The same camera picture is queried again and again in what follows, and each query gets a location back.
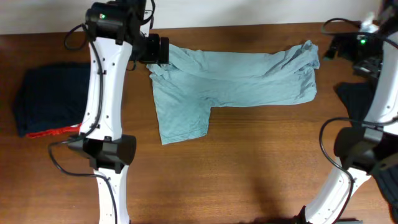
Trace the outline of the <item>light blue t-shirt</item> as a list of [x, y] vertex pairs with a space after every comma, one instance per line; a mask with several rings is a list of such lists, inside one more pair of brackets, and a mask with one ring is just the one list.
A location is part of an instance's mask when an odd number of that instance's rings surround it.
[[232, 53], [171, 45], [169, 63], [148, 65], [163, 145], [205, 136], [212, 108], [299, 105], [317, 94], [318, 46]]

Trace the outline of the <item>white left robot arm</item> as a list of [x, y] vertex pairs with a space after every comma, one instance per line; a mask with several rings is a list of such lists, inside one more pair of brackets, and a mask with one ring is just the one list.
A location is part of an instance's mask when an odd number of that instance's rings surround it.
[[86, 109], [69, 149], [87, 158], [97, 180], [100, 223], [130, 223], [127, 173], [137, 140], [123, 134], [121, 103], [129, 62], [164, 65], [169, 39], [151, 34], [154, 1], [95, 2], [80, 25], [90, 48]]

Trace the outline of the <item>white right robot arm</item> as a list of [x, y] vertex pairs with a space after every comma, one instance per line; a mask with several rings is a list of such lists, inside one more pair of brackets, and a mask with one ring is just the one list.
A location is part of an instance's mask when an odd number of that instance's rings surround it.
[[338, 133], [332, 171], [317, 197], [293, 223], [337, 223], [355, 191], [370, 177], [397, 165], [397, 1], [383, 1], [378, 15], [351, 21], [355, 32], [332, 36], [324, 58], [338, 56], [352, 62], [362, 76], [376, 82], [364, 119], [351, 119]]

